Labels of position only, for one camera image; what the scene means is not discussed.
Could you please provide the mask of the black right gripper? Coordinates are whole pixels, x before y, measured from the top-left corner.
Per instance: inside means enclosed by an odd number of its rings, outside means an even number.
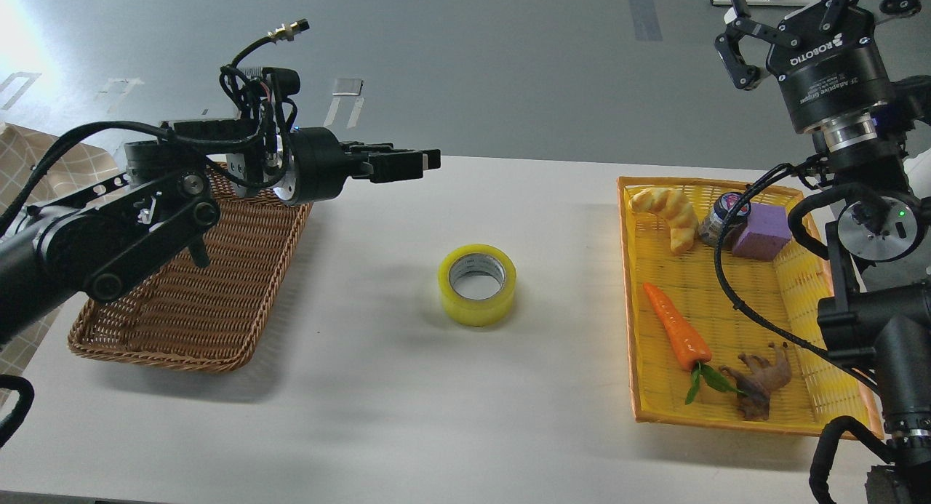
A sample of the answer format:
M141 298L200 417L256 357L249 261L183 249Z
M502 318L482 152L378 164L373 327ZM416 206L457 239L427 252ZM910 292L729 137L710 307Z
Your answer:
M779 29L751 19L747 0L730 0L735 19L715 39L715 50L736 89L761 83L761 68L745 62L739 43L754 37L774 44L769 72L787 106L795 132L806 134L829 119L862 113L891 103L893 84L874 42L874 14L859 0L828 0L789 13ZM882 0L890 19L908 19L922 10L921 0ZM798 42L794 48L794 36Z

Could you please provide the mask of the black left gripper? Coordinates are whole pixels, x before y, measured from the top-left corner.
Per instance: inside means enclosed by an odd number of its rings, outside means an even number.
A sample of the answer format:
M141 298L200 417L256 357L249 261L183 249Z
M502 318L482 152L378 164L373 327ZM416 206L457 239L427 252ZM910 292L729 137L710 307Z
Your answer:
M288 169L275 195L288 206L336 198L345 181L392 183L418 180L440 168L439 149L396 148L393 143L342 142L326 127L305 127L289 136Z

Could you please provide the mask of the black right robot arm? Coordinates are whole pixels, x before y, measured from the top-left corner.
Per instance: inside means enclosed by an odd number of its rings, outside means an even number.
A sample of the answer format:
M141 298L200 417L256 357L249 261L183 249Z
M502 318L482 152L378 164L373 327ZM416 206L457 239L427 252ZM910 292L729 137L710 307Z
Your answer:
M779 164L748 186L741 208L794 174L817 177L812 195L788 213L795 242L829 263L834 295L818 303L825 348L788 334L749 308L728 283L722 243L714 248L719 286L736 311L871 389L882 404L885 437L852 417L825 425L810 467L815 500L831 503L828 477L842 435L852 434L882 464L868 472L871 503L929 501L929 281L862 292L858 275L898 261L929 230L929 199L917 198L903 168L906 134L929 122L929 76L891 81L874 39L876 19L859 0L814 0L777 26L751 17L747 0L730 0L734 19L715 47L734 83L755 89L778 80L796 132L811 134L814 156Z

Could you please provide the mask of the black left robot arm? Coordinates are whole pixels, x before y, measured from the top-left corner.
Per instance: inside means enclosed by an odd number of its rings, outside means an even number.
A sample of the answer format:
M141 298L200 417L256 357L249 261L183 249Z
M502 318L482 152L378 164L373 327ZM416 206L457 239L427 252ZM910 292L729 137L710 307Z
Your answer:
M109 303L187 251L209 265L203 238L222 218L209 172L239 198L268 190L298 206L334 199L348 179L416 180L440 167L438 149L342 142L326 127L294 127L298 73L287 68L220 69L239 109L235 119L123 121L77 127L37 163L2 215L2 342L77 292ZM125 172L60 199L28 204L30 192L64 153L108 129L151 136L125 145Z

